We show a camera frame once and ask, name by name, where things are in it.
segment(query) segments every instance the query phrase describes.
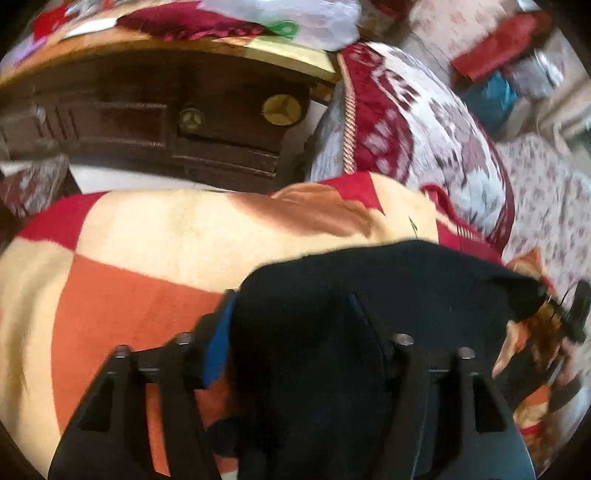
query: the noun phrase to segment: wooden cabinet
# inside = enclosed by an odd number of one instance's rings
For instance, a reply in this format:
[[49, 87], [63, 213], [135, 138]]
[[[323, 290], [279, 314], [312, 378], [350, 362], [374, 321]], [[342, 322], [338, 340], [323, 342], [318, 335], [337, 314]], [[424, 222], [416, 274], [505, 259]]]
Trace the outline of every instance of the wooden cabinet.
[[[171, 175], [266, 193], [275, 188], [283, 136], [305, 117], [315, 84], [256, 60], [125, 51], [57, 66], [0, 92], [0, 143], [15, 160], [62, 152], [139, 161], [138, 170], [151, 162]], [[297, 114], [272, 121], [263, 113], [271, 98], [289, 98]], [[31, 106], [14, 107], [16, 100]]]

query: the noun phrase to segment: round brass knob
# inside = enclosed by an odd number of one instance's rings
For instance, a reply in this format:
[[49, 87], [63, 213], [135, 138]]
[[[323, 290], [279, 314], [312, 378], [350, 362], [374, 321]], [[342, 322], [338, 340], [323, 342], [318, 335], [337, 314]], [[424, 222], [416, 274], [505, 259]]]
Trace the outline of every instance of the round brass knob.
[[288, 127], [301, 118], [301, 106], [291, 95], [273, 95], [262, 106], [267, 121], [280, 127]]
[[196, 134], [203, 123], [203, 114], [194, 106], [187, 106], [181, 111], [178, 125], [185, 134]]

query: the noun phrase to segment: orange and cream blanket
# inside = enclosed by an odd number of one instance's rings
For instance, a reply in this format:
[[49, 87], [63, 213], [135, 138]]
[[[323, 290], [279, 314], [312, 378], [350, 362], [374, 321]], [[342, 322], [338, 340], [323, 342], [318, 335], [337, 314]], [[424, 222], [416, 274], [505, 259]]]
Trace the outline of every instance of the orange and cream blanket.
[[[501, 262], [441, 191], [414, 193], [370, 173], [273, 196], [178, 190], [61, 200], [0, 258], [0, 420], [47, 476], [115, 345], [151, 348], [191, 329], [263, 264], [415, 238]], [[225, 415], [226, 386], [197, 393], [206, 424]], [[166, 473], [152, 390], [147, 411], [154, 465]], [[236, 463], [219, 459], [219, 467]]]

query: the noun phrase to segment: metal bolt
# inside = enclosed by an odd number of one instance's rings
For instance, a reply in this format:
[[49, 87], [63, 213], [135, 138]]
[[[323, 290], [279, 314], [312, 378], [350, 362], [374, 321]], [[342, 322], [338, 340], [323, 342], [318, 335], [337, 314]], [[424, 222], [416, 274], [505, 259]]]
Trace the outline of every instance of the metal bolt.
[[177, 335], [177, 343], [179, 345], [186, 345], [193, 341], [193, 334], [191, 332], [183, 332]]
[[394, 335], [394, 342], [402, 346], [410, 346], [414, 344], [414, 338], [406, 333], [397, 333]]
[[457, 351], [458, 355], [460, 355], [460, 358], [464, 359], [464, 360], [472, 360], [476, 354], [474, 353], [474, 350], [472, 350], [471, 348], [468, 348], [467, 346], [463, 346], [462, 348], [460, 348]]
[[129, 348], [128, 345], [119, 345], [116, 349], [115, 349], [115, 356], [117, 358], [125, 358], [126, 356], [128, 356], [131, 353], [131, 349]]

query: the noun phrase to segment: plastic bag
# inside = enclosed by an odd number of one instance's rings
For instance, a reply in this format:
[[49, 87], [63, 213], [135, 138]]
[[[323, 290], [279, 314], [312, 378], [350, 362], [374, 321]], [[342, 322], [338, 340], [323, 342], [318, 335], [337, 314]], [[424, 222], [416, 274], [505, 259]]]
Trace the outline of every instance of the plastic bag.
[[563, 72], [542, 51], [504, 70], [504, 76], [520, 97], [548, 98], [563, 81]]
[[259, 23], [319, 50], [340, 50], [359, 38], [357, 0], [203, 0], [199, 8]]
[[470, 87], [462, 100], [488, 134], [494, 137], [509, 118], [517, 95], [501, 73], [495, 72], [486, 82]]

